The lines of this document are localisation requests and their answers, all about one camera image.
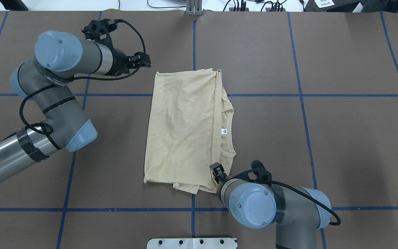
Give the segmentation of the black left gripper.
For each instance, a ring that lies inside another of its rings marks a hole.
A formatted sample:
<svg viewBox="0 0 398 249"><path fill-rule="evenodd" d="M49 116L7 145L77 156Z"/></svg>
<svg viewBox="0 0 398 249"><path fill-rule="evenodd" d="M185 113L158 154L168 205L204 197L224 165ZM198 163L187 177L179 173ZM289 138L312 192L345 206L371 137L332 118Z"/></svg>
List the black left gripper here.
<svg viewBox="0 0 398 249"><path fill-rule="evenodd" d="M150 55L143 52L136 52L133 56L127 56L122 50L115 48L113 50L112 76L129 74L130 69L141 67L150 68Z"/></svg>

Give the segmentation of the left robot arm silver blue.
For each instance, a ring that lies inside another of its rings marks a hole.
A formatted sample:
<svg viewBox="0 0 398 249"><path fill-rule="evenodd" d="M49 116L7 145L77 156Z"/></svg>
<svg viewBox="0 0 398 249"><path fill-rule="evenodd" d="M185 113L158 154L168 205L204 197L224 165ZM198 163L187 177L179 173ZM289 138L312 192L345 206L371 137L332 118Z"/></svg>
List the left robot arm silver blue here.
<svg viewBox="0 0 398 249"><path fill-rule="evenodd" d="M86 38L48 30L35 43L35 56L20 65L10 77L12 89L23 98L19 115L24 126L0 142L0 183L67 149L75 152L93 142L98 133L82 110L68 84L75 74L100 75L101 80L122 80L150 67L142 52L126 56L116 49L109 35Z"/></svg>

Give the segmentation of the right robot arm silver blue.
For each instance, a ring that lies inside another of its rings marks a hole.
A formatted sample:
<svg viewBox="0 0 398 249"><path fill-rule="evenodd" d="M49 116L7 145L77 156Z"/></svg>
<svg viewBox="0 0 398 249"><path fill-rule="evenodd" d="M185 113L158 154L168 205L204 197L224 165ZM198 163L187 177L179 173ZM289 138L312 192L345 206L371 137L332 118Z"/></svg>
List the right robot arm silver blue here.
<svg viewBox="0 0 398 249"><path fill-rule="evenodd" d="M220 163L210 165L210 172L218 199L235 220L251 229L276 227L277 249L315 249L317 230L341 224L322 191L274 181L258 160L233 177Z"/></svg>

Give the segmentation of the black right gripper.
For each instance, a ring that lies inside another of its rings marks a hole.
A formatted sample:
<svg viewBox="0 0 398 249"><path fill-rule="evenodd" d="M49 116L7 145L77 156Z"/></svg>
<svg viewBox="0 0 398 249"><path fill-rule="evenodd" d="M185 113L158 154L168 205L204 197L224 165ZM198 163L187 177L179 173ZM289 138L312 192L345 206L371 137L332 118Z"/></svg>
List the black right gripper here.
<svg viewBox="0 0 398 249"><path fill-rule="evenodd" d="M229 181L232 177L228 176L225 173L225 169L222 164L219 162L213 163L212 165L209 166L212 178L214 181L217 183L216 190L220 191L223 187L223 185Z"/></svg>

